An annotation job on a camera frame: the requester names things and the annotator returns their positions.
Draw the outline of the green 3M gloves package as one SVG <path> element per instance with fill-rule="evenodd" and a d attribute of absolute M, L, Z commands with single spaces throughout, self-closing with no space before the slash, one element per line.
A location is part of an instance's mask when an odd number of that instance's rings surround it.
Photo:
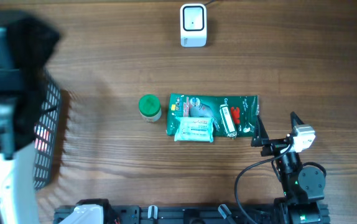
<path fill-rule="evenodd" d="M 232 117 L 237 137 L 252 137 L 257 115 L 259 114 L 259 98 L 257 96 L 206 96 L 170 95 L 167 111 L 167 135 L 173 136 L 179 126 L 178 117 L 213 118 L 213 135 L 226 137 L 222 122 L 220 106 L 227 105 Z"/>

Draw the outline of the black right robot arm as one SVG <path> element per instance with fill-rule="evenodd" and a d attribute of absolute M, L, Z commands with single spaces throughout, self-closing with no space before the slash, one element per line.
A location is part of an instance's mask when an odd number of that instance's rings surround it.
<path fill-rule="evenodd" d="M 261 147 L 261 156 L 271 156 L 273 170 L 281 183 L 284 197 L 274 200 L 279 223 L 330 223 L 325 198 L 326 169 L 316 162 L 302 162 L 300 153 L 310 148 L 315 130 L 294 112 L 290 114 L 291 132 L 284 138 L 269 138 L 258 116 L 251 141 Z"/>

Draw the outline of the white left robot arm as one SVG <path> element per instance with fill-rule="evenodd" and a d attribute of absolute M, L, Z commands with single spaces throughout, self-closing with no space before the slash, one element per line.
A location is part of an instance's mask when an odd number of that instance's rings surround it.
<path fill-rule="evenodd" d="M 60 105 L 46 69 L 59 40 L 32 13 L 0 10 L 0 223 L 39 222 L 35 127 Z"/>

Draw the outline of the green lid jar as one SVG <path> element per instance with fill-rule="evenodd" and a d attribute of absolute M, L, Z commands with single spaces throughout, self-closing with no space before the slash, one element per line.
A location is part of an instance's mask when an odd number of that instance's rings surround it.
<path fill-rule="evenodd" d="M 144 95 L 139 100 L 139 112 L 144 120 L 154 123 L 162 116 L 160 100 L 155 95 Z"/>

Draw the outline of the light green tissue pack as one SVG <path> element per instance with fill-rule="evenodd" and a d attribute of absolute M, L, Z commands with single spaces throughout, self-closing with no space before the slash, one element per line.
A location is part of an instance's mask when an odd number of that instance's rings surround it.
<path fill-rule="evenodd" d="M 178 128 L 174 141 L 213 142 L 213 118 L 209 117 L 177 117 Z"/>

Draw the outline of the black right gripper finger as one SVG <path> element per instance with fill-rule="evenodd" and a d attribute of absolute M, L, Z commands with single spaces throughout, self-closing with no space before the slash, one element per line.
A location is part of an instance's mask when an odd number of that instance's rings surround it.
<path fill-rule="evenodd" d="M 298 117 L 298 115 L 294 111 L 290 113 L 290 122 L 292 127 L 304 124 L 304 122 Z"/>
<path fill-rule="evenodd" d="M 257 120 L 254 127 L 254 136 L 251 140 L 251 146 L 264 146 L 268 142 L 269 142 L 269 136 L 262 123 L 261 117 L 257 115 Z"/>

